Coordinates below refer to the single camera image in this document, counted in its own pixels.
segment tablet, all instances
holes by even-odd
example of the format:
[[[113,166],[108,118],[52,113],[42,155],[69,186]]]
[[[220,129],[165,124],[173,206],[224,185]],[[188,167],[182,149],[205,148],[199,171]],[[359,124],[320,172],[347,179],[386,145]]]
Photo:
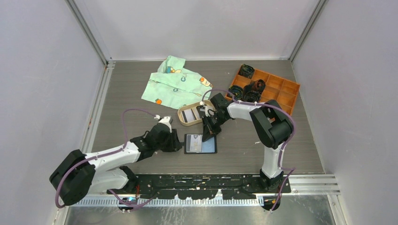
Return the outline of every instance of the tablet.
[[[217,142],[215,137],[212,137],[209,140],[202,142],[201,134],[186,134],[184,143],[185,154],[217,153]]]

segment compartment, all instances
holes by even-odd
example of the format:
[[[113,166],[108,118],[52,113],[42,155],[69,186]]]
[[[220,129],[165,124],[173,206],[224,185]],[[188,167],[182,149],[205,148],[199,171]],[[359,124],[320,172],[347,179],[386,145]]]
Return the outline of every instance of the compartment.
[[[254,75],[252,77],[252,81],[256,81],[256,80],[262,79],[265,83],[267,83],[268,77],[269,77],[268,73],[256,69],[254,71]]]
[[[284,81],[283,78],[280,78],[280,77],[274,76],[274,75],[270,75],[267,80],[266,85],[280,90],[282,88],[283,81]]]
[[[281,105],[281,104],[280,104],[280,106],[281,106],[281,108],[282,108],[285,112],[287,112],[289,115],[291,115],[291,110],[292,110],[292,108],[291,108],[290,106]]]
[[[284,92],[293,94],[293,95],[297,95],[299,88],[300,88],[300,84],[292,82],[292,81],[284,80],[281,90]]]
[[[237,85],[244,88],[246,85],[250,84],[251,80],[241,75],[237,75],[232,85]]]
[[[296,99],[295,95],[281,91],[279,93],[278,99],[276,99],[276,101],[280,105],[286,105],[286,106],[292,107],[294,105],[295,99]]]
[[[279,94],[279,90],[278,89],[266,86],[264,91],[262,92],[261,99],[265,98],[265,99],[268,99],[268,100],[270,100],[270,99],[275,99],[276,100],[277,97],[278,97],[278,94]]]
[[[261,96],[260,102],[267,102],[269,100],[270,100],[269,98]]]

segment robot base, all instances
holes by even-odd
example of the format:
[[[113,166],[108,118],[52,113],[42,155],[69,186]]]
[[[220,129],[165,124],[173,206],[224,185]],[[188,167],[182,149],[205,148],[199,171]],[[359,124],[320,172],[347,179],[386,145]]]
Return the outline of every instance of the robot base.
[[[149,199],[212,199],[219,190],[224,200],[256,199],[255,194],[277,193],[278,186],[263,188],[258,174],[138,174],[140,197]],[[282,193],[290,193],[290,183]]]

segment rolled cable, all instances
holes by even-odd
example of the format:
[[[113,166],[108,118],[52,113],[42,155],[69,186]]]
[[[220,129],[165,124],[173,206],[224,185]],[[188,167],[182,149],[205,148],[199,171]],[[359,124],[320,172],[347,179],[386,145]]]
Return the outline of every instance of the rolled cable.
[[[145,113],[147,113],[147,114],[153,116],[154,118],[159,118],[159,116],[157,116],[157,115],[155,115],[155,114],[152,114],[152,113],[150,113],[150,112],[148,112],[147,110],[144,110],[144,109],[126,109],[126,110],[124,110],[124,111],[122,112],[122,125],[123,125],[123,132],[124,132],[124,144],[123,144],[123,146],[122,146],[121,148],[119,148],[118,150],[115,150],[115,151],[112,151],[112,152],[108,152],[108,153],[100,154],[100,155],[98,155],[98,156],[93,156],[93,157],[84,159],[84,160],[82,160],[82,161],[76,163],[76,164],[73,165],[68,171],[66,171],[66,173],[65,173],[64,176],[62,177],[60,183],[58,184],[57,191],[56,191],[56,193],[55,193],[55,205],[57,206],[57,208],[61,209],[61,208],[65,207],[65,205],[60,205],[60,203],[59,203],[59,197],[60,197],[60,192],[61,192],[62,185],[63,185],[63,183],[65,182],[66,178],[69,176],[69,174],[70,174],[72,171],[74,171],[74,170],[75,170],[77,167],[79,167],[81,164],[86,163],[86,162],[88,162],[88,161],[90,161],[90,160],[102,158],[102,157],[105,157],[105,156],[110,156],[110,155],[116,154],[116,153],[122,151],[124,148],[126,148],[126,145],[127,145],[127,142],[129,141],[129,138],[127,137],[127,129],[126,129],[126,125],[125,125],[125,122],[124,122],[124,114],[125,114],[126,112],[128,112],[128,111],[141,111],[141,112],[145,112]],[[123,200],[121,200],[116,194],[114,194],[114,195],[115,195],[115,197],[120,201],[120,203],[124,204],[124,201],[123,201]]]
[[[278,107],[276,107],[276,106],[274,106],[274,105],[269,105],[269,104],[266,104],[266,103],[256,103],[256,104],[255,104],[255,103],[249,103],[249,102],[236,101],[235,98],[234,98],[234,95],[232,95],[231,92],[229,92],[229,91],[227,91],[227,90],[223,90],[223,89],[211,89],[211,90],[206,91],[205,94],[203,94],[202,101],[203,101],[205,95],[206,95],[208,92],[213,91],[213,90],[224,91],[224,92],[227,92],[228,94],[231,94],[232,100],[233,100],[235,103],[238,103],[238,104],[252,105],[252,106],[253,106],[253,105],[262,105],[262,106],[266,106],[266,107],[269,107],[269,108],[276,109],[276,110],[282,112],[285,116],[287,116],[287,118],[290,120],[290,122],[291,122],[291,124],[292,124],[292,131],[291,131],[291,134],[290,134],[290,136],[288,137],[288,139],[282,144],[281,150],[279,151],[279,156],[278,156],[278,167],[281,168],[282,170],[290,170],[290,172],[289,172],[289,173],[286,175],[286,177],[284,178],[284,180],[283,180],[283,182],[282,182],[282,186],[281,186],[281,188],[280,188],[280,190],[279,190],[279,193],[278,193],[278,195],[277,195],[277,197],[276,197],[276,201],[275,201],[275,203],[274,203],[274,204],[272,205],[272,207],[271,207],[270,212],[272,213],[272,210],[274,210],[274,208],[275,208],[276,204],[278,203],[279,199],[282,197],[282,189],[283,189],[283,187],[284,187],[284,185],[285,185],[285,183],[286,183],[288,177],[289,177],[289,176],[293,173],[293,171],[296,169],[295,167],[294,167],[294,168],[291,168],[291,169],[290,169],[290,168],[281,167],[281,160],[282,160],[283,151],[284,151],[284,149],[285,149],[287,143],[292,139],[292,137],[293,137],[294,134],[296,133],[296,129],[295,129],[295,127],[296,127],[296,122],[293,120],[293,118],[292,118],[287,112],[285,112],[285,111],[284,111],[283,109],[281,109],[281,108],[278,108]]]
[[[237,85],[230,86],[228,91],[230,91],[234,95],[235,99],[240,100],[243,97],[243,89],[241,87],[237,86]]]

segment brown tray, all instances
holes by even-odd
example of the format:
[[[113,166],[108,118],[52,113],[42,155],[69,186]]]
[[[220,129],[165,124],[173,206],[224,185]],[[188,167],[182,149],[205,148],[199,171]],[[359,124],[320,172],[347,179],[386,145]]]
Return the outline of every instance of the brown tray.
[[[260,102],[267,102],[271,99],[275,99],[281,108],[291,115],[293,113],[294,105],[296,104],[297,95],[299,94],[299,83],[255,69],[251,79],[237,74],[232,81],[231,86],[237,85],[244,88],[246,85],[250,84],[250,82],[259,79],[262,79],[266,83],[265,89],[261,94]],[[227,94],[225,94],[225,98],[231,100]]]
[[[204,100],[204,102],[205,102],[205,105],[211,106],[211,107],[214,109],[214,105],[211,103],[210,100]],[[186,110],[186,109],[191,109],[191,108],[196,108],[196,107],[199,106],[199,105],[200,105],[200,102],[196,102],[196,103],[193,103],[193,104],[190,104],[190,105],[183,106],[183,107],[181,107],[181,108],[179,108],[179,109],[177,110],[178,118],[179,118],[179,120],[180,120],[180,122],[181,122],[181,124],[182,124],[183,126],[186,126],[186,127],[187,127],[187,126],[192,126],[192,125],[194,125],[194,124],[197,124],[197,123],[201,123],[201,122],[202,122],[202,118],[199,118],[199,119],[194,120],[194,121],[189,122],[189,123],[186,123],[186,122],[184,122],[184,120],[183,120],[183,114],[182,114],[182,112],[183,112],[184,110]]]

